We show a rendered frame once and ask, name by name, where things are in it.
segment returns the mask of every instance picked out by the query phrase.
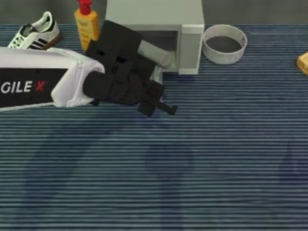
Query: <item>round container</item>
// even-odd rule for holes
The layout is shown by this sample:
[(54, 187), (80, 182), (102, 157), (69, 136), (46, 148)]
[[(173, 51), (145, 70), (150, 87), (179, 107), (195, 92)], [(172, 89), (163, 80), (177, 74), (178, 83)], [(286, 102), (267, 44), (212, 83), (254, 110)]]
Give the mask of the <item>round container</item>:
[[(228, 37), (236, 41), (242, 48), (234, 52), (221, 52), (211, 48), (207, 41), (215, 37)], [(231, 25), (215, 25), (203, 34), (202, 52), (204, 56), (215, 64), (233, 64), (239, 61), (247, 46), (247, 36), (240, 29)]]

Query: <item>bottle nozzle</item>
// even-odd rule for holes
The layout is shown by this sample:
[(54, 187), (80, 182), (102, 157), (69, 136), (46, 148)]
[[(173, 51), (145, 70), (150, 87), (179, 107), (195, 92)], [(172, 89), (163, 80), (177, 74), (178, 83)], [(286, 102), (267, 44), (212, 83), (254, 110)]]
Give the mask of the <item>bottle nozzle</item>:
[(77, 0), (79, 2), (79, 10), (82, 15), (88, 15), (91, 13), (90, 6), (92, 5), (91, 0)]

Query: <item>striped surface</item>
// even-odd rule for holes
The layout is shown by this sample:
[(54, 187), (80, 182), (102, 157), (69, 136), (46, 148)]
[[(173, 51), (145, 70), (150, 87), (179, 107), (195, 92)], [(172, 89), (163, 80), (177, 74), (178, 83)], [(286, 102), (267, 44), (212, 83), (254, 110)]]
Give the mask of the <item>striped surface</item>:
[[(242, 60), (164, 76), (176, 116), (0, 114), (0, 230), (308, 228), (308, 26), (239, 26)], [(0, 26), (7, 45), (18, 26)], [(80, 51), (75, 26), (58, 45)]]

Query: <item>white sneaker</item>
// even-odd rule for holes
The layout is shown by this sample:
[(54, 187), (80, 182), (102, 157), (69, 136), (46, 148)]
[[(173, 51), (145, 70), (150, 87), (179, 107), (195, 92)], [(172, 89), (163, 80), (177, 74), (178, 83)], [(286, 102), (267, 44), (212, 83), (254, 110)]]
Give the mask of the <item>white sneaker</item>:
[(58, 24), (50, 12), (33, 24), (22, 26), (9, 44), (9, 48), (47, 50), (61, 39)]

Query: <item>mustard bottle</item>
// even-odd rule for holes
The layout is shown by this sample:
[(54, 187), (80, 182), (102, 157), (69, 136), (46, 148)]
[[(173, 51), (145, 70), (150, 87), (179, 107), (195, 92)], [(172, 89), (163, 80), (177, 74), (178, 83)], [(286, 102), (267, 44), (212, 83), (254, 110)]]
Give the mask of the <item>mustard bottle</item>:
[(99, 35), (97, 13), (91, 10), (92, 2), (90, 0), (77, 0), (79, 9), (75, 11), (75, 19), (78, 27), (78, 33), (81, 48), (86, 51), (90, 40), (97, 40)]

